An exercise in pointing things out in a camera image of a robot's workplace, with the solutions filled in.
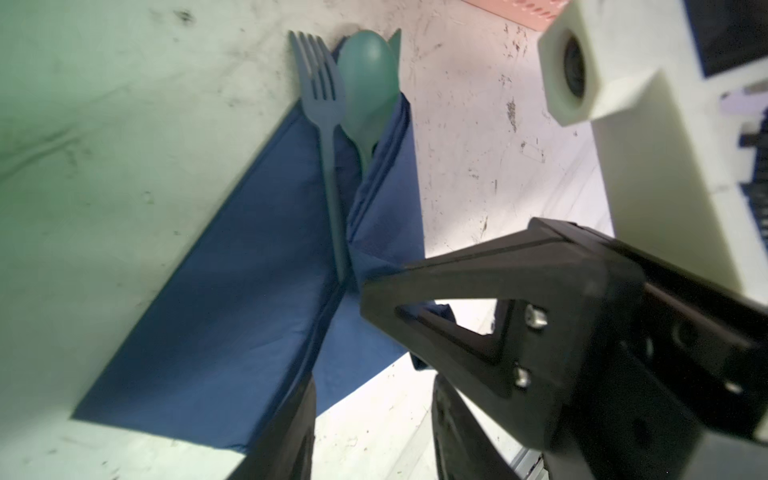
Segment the dark blue paper napkin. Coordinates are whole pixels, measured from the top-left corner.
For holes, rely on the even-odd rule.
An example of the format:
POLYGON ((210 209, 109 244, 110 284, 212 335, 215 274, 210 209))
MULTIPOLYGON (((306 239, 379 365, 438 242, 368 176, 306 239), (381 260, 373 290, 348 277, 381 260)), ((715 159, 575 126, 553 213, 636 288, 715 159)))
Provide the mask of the dark blue paper napkin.
POLYGON ((334 136, 351 270, 337 278, 319 137, 295 105, 73 412, 240 453, 306 375, 326 410, 405 354, 360 289, 425 256, 411 106, 362 172, 334 136))

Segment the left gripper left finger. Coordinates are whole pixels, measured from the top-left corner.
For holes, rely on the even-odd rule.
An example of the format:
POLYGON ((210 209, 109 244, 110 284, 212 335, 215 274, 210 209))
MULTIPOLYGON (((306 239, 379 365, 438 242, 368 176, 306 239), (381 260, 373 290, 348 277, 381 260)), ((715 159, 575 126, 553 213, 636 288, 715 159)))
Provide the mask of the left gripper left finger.
POLYGON ((316 387, 308 375, 228 479, 310 479, 315 421, 316 387))

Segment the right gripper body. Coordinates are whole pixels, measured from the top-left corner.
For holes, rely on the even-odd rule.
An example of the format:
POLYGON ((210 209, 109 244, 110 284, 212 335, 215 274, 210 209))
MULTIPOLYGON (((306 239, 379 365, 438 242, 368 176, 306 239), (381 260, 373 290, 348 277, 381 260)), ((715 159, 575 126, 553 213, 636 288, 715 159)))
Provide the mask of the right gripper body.
POLYGON ((645 276, 630 329, 543 457, 553 479, 763 479, 767 309, 612 241, 645 276))

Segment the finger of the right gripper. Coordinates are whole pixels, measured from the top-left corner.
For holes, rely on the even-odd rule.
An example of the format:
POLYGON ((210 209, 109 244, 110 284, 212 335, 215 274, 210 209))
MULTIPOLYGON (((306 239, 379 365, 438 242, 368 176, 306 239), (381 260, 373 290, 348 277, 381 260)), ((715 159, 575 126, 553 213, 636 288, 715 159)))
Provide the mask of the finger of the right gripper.
POLYGON ((629 330, 641 267, 575 224, 524 231, 372 279, 362 316, 522 445, 544 450, 564 407, 629 330))

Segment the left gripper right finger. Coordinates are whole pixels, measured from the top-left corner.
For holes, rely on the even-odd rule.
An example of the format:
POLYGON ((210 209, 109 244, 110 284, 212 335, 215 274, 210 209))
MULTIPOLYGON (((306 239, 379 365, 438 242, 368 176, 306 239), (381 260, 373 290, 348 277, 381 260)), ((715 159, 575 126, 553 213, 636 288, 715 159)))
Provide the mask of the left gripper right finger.
POLYGON ((457 390, 437 374, 432 395, 432 431, 440 480, 520 480, 496 450, 457 390))

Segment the blue plastic fork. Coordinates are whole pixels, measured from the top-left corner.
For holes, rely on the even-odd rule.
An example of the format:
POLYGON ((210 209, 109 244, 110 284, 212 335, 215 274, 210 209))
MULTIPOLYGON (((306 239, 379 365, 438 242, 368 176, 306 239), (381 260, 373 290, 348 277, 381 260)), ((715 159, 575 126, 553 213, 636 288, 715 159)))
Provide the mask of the blue plastic fork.
POLYGON ((346 112, 346 95, 338 66, 322 38, 289 33, 296 62, 301 106, 319 135, 321 171, 325 187, 336 274, 343 283, 349 272, 345 220, 336 177, 334 135, 346 112))

